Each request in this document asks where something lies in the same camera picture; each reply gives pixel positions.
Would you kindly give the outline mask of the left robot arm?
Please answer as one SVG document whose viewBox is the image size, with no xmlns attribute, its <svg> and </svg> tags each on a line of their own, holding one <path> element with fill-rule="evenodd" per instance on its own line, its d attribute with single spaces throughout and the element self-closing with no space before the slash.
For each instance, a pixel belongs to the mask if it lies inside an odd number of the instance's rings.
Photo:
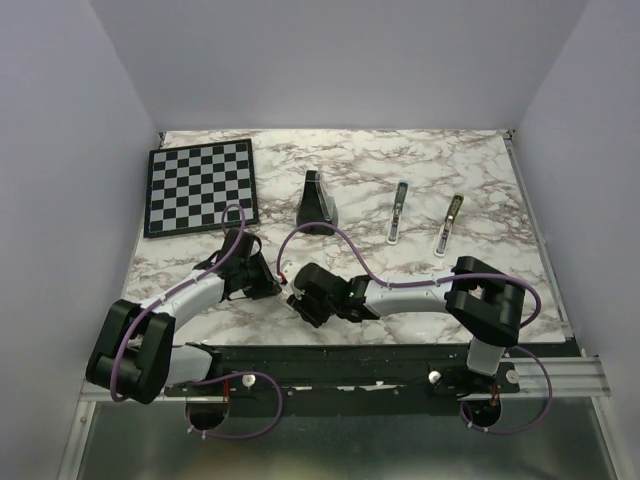
<svg viewBox="0 0 640 480">
<path fill-rule="evenodd" d="M 203 346 L 177 346 L 174 334 L 198 314 L 240 292 L 251 300 L 281 288 L 261 252 L 261 239 L 230 229 L 222 248 L 196 264 L 167 291 L 142 302 L 120 299 L 109 308 L 85 379 L 108 390 L 116 402 L 151 403 L 169 385 L 188 383 L 201 395 L 222 380 L 213 354 Z"/>
</svg>

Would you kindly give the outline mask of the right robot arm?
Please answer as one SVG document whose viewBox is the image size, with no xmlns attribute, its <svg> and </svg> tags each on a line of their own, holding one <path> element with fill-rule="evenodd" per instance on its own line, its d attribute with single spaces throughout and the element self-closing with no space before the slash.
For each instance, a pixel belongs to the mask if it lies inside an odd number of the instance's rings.
<svg viewBox="0 0 640 480">
<path fill-rule="evenodd" d="M 406 288 L 369 275 L 345 280 L 316 263 L 284 263 L 287 304 L 319 328 L 336 316 L 352 323 L 401 313 L 448 313 L 472 335 L 460 379 L 480 392 L 496 380 L 505 351 L 519 340 L 525 289 L 482 261 L 463 256 L 450 271 L 414 280 Z"/>
</svg>

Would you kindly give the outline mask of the black wedge stand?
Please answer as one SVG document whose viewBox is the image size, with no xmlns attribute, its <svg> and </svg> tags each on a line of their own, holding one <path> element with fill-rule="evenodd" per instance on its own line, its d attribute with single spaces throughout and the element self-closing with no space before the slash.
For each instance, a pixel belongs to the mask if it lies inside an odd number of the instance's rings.
<svg viewBox="0 0 640 480">
<path fill-rule="evenodd" d="M 327 192 L 319 170 L 307 170 L 296 213 L 296 226 L 301 233 L 332 236 L 338 226 L 338 210 L 334 198 Z"/>
</svg>

